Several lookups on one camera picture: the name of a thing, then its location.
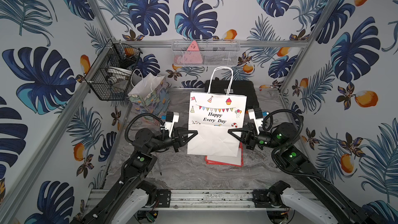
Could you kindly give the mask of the white mesh wall shelf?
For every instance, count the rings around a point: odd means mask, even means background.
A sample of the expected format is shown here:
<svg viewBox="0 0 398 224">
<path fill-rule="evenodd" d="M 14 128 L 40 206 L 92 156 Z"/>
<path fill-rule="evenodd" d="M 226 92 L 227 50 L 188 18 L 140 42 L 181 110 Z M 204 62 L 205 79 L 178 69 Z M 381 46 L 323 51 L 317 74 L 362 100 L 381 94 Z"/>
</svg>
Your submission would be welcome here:
<svg viewBox="0 0 398 224">
<path fill-rule="evenodd" d="M 172 42 L 171 50 L 174 54 L 173 64 L 176 66 L 227 66 L 233 67 L 238 64 L 240 43 L 235 40 L 196 40 L 203 57 L 202 64 L 183 65 L 180 59 L 191 42 L 194 40 L 175 40 Z"/>
</svg>

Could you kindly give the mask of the black tool case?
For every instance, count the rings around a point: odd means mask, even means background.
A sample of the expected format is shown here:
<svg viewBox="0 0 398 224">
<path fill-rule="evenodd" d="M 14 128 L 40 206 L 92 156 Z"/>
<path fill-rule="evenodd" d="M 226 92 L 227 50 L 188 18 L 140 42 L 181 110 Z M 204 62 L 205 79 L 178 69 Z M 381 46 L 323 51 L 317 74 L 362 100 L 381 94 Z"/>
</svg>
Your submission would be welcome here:
<svg viewBox="0 0 398 224">
<path fill-rule="evenodd" d="M 212 112 L 242 113 L 259 107 L 254 84 L 247 80 L 207 80 L 198 106 Z"/>
</svg>

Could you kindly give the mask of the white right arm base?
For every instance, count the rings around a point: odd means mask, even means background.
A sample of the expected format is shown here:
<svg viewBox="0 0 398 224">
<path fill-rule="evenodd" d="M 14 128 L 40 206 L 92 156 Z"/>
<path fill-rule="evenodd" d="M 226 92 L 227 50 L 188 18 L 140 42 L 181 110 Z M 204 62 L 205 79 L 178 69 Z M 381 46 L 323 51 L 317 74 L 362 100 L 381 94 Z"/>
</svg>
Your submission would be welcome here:
<svg viewBox="0 0 398 224">
<path fill-rule="evenodd" d="M 298 211 L 315 224 L 337 224 L 337 219 L 325 207 L 301 195 L 284 181 L 278 181 L 268 189 L 270 204 L 286 206 Z"/>
</svg>

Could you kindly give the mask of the white happy paper bag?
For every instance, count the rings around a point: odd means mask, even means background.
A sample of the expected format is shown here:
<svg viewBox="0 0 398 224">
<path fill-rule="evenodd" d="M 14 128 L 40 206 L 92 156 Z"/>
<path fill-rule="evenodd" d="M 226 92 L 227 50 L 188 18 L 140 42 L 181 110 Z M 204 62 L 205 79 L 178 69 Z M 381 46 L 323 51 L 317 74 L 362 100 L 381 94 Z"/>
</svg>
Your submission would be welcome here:
<svg viewBox="0 0 398 224">
<path fill-rule="evenodd" d="M 188 142 L 187 154 L 237 157 L 240 142 L 228 130 L 243 126 L 247 97 L 231 94 L 232 84 L 230 78 L 224 93 L 210 92 L 212 82 L 206 92 L 190 92 L 188 129 L 198 134 Z"/>
</svg>

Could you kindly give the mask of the pink triangle item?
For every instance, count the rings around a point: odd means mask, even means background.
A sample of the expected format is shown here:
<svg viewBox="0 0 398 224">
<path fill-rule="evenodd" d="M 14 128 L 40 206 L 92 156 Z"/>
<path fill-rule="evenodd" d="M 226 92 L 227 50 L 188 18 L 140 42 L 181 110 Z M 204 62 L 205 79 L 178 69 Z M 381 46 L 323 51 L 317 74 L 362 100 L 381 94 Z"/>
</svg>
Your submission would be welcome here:
<svg viewBox="0 0 398 224">
<path fill-rule="evenodd" d="M 203 57 L 200 52 L 197 41 L 192 41 L 188 46 L 187 50 L 183 52 L 182 57 L 180 59 L 180 64 L 183 65 L 193 65 L 193 64 L 202 64 Z"/>
</svg>

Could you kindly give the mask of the red paper bag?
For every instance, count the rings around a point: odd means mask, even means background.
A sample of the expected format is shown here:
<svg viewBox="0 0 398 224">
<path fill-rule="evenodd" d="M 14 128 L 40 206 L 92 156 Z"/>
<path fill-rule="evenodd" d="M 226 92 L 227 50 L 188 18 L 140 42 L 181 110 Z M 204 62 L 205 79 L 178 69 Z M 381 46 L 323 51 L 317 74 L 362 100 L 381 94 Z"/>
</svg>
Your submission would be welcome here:
<svg viewBox="0 0 398 224">
<path fill-rule="evenodd" d="M 243 167 L 243 146 L 240 144 L 236 157 L 205 156 L 206 164 Z"/>
</svg>

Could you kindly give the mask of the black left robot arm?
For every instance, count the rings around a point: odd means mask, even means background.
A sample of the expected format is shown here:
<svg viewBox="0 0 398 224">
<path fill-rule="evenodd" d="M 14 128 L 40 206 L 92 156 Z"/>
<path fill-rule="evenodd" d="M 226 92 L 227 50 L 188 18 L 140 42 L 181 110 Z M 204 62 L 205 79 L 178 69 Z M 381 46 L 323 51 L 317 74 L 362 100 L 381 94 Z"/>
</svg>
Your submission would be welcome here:
<svg viewBox="0 0 398 224">
<path fill-rule="evenodd" d="M 137 131 L 135 139 L 129 138 L 132 125 L 142 117 L 151 117 L 160 124 L 160 134 L 155 136 L 148 129 Z M 198 135 L 197 130 L 175 127 L 177 112 L 168 112 L 165 117 L 150 113 L 139 114 L 128 124 L 124 138 L 133 145 L 134 152 L 126 160 L 120 171 L 120 177 L 105 197 L 84 217 L 74 219 L 74 224 L 126 224 L 145 206 L 157 204 L 157 188 L 145 181 L 146 176 L 157 162 L 154 153 L 173 148 L 175 152 L 187 145 Z"/>
</svg>

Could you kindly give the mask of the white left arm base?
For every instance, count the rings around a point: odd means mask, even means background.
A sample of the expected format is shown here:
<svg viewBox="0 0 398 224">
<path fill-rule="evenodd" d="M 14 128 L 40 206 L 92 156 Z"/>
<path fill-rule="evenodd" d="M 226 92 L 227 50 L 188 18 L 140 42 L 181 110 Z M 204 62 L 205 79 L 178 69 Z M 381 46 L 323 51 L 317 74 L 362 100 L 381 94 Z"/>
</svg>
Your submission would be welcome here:
<svg viewBox="0 0 398 224">
<path fill-rule="evenodd" d="M 152 207 L 156 203 L 157 188 L 142 181 L 116 212 L 111 224 L 126 224 L 143 207 Z"/>
</svg>

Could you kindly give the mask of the aluminium linear rail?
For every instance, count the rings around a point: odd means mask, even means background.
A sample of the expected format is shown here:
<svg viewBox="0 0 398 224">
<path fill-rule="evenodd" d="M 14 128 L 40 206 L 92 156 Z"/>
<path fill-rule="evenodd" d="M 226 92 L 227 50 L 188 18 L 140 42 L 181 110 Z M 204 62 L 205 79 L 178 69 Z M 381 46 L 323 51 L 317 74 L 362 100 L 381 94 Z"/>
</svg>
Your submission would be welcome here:
<svg viewBox="0 0 398 224">
<path fill-rule="evenodd" d="M 291 208 L 274 206 L 265 202 L 264 189 L 159 189 L 155 205 L 143 207 L 140 210 L 149 211 L 151 209 L 167 211 L 284 211 Z"/>
</svg>

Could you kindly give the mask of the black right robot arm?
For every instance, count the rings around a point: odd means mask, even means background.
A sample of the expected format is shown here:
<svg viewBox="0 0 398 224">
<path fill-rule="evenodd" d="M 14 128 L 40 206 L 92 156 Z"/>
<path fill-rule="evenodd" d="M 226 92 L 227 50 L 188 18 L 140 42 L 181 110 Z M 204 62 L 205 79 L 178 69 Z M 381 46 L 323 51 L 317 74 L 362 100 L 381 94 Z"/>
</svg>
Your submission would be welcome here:
<svg viewBox="0 0 398 224">
<path fill-rule="evenodd" d="M 261 110 L 250 110 L 253 122 L 228 130 L 249 150 L 270 148 L 271 159 L 278 169 L 300 181 L 319 204 L 302 196 L 284 181 L 278 181 L 264 197 L 274 206 L 290 208 L 316 224 L 386 224 L 375 210 L 363 208 L 344 196 L 321 175 L 311 161 L 295 147 L 303 129 L 303 120 L 292 110 L 281 109 L 260 117 Z"/>
</svg>

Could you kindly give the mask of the floral paper bag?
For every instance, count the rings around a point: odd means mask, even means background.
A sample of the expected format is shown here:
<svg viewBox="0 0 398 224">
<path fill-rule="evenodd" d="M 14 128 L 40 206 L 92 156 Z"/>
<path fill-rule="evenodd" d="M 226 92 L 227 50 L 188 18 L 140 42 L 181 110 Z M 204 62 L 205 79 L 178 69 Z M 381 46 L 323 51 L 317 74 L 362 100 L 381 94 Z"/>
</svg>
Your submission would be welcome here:
<svg viewBox="0 0 398 224">
<path fill-rule="evenodd" d="M 169 83 L 165 76 L 149 73 L 143 76 L 139 69 L 135 69 L 133 73 L 138 72 L 141 81 L 133 84 L 131 78 L 132 90 L 127 94 L 128 99 L 132 103 L 132 111 L 136 114 L 149 113 L 159 118 L 166 115 L 170 104 Z"/>
</svg>

